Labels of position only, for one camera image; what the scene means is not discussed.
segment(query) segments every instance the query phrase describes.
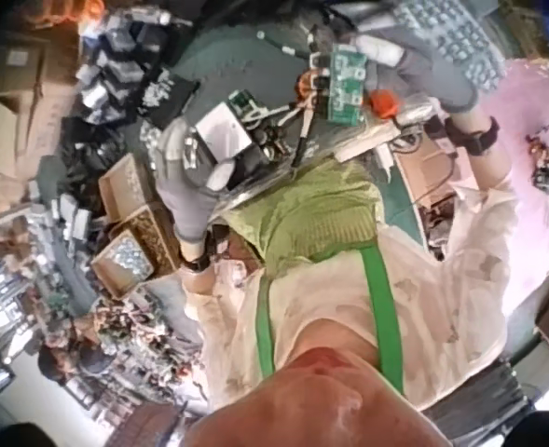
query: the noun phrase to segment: lips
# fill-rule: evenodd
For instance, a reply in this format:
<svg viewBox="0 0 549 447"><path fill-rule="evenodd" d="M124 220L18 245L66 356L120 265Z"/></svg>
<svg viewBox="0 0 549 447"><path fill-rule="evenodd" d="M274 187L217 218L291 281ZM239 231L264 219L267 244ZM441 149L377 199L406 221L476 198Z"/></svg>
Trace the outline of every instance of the lips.
<svg viewBox="0 0 549 447"><path fill-rule="evenodd" d="M320 366L326 368L354 368L342 354L331 347L314 347L301 354L286 368L308 368Z"/></svg>

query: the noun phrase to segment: green apron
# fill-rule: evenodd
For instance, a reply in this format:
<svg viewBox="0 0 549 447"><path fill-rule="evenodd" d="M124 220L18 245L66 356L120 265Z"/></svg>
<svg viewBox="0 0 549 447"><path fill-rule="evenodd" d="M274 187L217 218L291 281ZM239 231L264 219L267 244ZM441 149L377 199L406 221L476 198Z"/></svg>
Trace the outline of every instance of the green apron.
<svg viewBox="0 0 549 447"><path fill-rule="evenodd" d="M359 250L377 327L381 372L403 393L403 351L386 266L376 245L383 221L381 195L364 167L329 159L303 169L281 185L225 216L264 259L255 320L263 377L274 373L270 328L270 281L304 263L319 263L342 251Z"/></svg>

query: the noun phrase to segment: pink mat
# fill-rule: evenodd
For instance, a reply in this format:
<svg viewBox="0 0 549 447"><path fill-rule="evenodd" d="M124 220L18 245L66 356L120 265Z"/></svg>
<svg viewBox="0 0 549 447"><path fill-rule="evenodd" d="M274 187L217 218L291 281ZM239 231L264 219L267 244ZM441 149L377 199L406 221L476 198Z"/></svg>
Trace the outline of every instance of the pink mat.
<svg viewBox="0 0 549 447"><path fill-rule="evenodd" d="M549 69L509 61L499 89L482 100L501 126L501 143L513 160L519 225L512 244L512 278L503 311L510 315L549 276L549 196L530 182L533 162L525 136L549 124ZM549 130L542 135L549 145Z"/></svg>

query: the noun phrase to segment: hand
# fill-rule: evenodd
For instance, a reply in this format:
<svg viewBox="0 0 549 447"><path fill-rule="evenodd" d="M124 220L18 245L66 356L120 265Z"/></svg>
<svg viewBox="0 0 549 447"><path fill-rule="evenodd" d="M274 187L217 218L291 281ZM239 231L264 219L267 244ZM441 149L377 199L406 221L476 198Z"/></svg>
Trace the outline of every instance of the hand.
<svg viewBox="0 0 549 447"><path fill-rule="evenodd" d="M477 88L464 73L405 27L357 34L352 43L378 64L379 77L392 69L410 87L437 98L451 114L469 112L477 104Z"/></svg>
<svg viewBox="0 0 549 447"><path fill-rule="evenodd" d="M212 176L207 187L197 187L189 181L183 165L185 137L189 126L184 118L176 118L164 130L155 153L156 186L164 204L174 218L174 231L182 243L203 249L208 222L218 203L218 192L226 183L217 184ZM232 170L225 178L232 175Z"/></svg>

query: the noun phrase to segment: yellow-green cloth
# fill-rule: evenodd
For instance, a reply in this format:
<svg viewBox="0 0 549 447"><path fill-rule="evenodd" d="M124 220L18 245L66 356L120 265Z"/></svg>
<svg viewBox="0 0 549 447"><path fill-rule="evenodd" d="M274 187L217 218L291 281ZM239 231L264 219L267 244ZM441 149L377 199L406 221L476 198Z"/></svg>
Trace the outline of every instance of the yellow-green cloth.
<svg viewBox="0 0 549 447"><path fill-rule="evenodd" d="M383 208L363 166L331 158L223 217L255 246L274 278L300 263L371 244Z"/></svg>

